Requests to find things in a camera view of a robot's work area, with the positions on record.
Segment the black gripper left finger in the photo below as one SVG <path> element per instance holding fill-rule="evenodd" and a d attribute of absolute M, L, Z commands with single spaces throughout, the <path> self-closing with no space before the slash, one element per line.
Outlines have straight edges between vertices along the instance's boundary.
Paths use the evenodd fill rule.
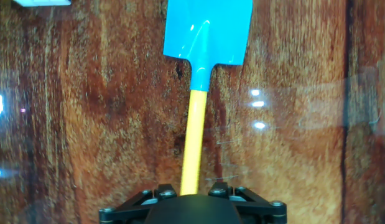
<path fill-rule="evenodd" d="M 154 190 L 143 190 L 117 207 L 99 210 L 99 224 L 144 223 L 150 210 L 160 201 L 177 197 L 171 184 L 160 184 Z"/>

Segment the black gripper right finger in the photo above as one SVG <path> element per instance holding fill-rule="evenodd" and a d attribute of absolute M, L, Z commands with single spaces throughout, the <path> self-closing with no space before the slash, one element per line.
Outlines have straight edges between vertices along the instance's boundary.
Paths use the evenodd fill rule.
<path fill-rule="evenodd" d="M 268 201 L 247 187 L 232 187 L 226 182 L 215 182 L 208 196 L 222 198 L 233 206 L 232 212 L 240 223 L 287 224 L 287 205 L 279 200 Z"/>

